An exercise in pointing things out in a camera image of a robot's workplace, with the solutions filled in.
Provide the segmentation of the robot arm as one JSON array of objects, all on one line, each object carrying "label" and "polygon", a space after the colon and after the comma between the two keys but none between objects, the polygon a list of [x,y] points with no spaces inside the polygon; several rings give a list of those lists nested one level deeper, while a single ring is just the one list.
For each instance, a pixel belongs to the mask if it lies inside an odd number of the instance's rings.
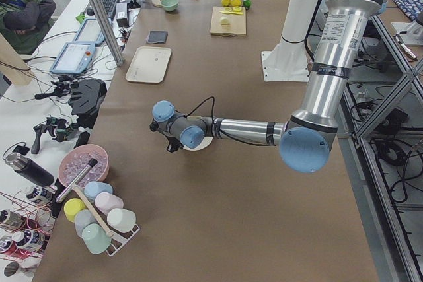
[{"label": "robot arm", "polygon": [[277,146],[290,168],[310,173],[321,169],[338,131],[335,113],[350,77],[370,17],[387,0],[326,0],[328,17],[307,70],[306,93],[300,109],[286,123],[196,117],[178,112],[169,101],[152,109],[150,128],[164,135],[169,151],[194,149],[205,137],[229,138],[258,146]]}]

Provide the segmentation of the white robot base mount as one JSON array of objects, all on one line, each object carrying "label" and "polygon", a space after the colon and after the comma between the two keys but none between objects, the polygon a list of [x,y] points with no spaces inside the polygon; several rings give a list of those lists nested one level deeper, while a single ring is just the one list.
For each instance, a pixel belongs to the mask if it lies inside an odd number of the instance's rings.
[{"label": "white robot base mount", "polygon": [[318,0],[289,0],[279,44],[271,51],[262,52],[266,82],[308,81],[305,43],[317,3]]}]

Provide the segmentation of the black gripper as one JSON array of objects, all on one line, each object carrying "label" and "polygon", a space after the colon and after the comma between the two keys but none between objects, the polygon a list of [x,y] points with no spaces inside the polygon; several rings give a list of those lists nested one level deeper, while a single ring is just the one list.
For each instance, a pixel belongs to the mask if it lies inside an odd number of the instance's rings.
[{"label": "black gripper", "polygon": [[180,141],[176,137],[170,136],[170,137],[167,137],[167,139],[169,141],[169,144],[167,146],[168,152],[173,153],[176,151],[176,147],[181,146]]}]

